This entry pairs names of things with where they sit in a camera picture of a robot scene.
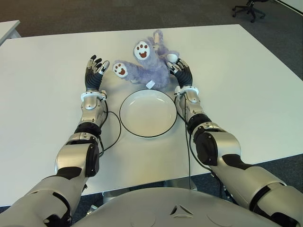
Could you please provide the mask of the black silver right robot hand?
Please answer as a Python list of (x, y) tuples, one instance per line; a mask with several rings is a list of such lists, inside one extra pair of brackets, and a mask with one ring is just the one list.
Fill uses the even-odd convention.
[(168, 61), (166, 62), (166, 65), (170, 73), (177, 79), (180, 88), (193, 85), (190, 67), (183, 59), (178, 58), (176, 63)]

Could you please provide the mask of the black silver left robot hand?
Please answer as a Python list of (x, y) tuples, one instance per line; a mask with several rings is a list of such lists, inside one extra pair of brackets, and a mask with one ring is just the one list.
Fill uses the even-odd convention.
[(85, 71), (85, 87), (86, 90), (99, 90), (103, 75), (109, 68), (110, 62), (102, 62), (101, 58), (96, 55), (91, 56)]

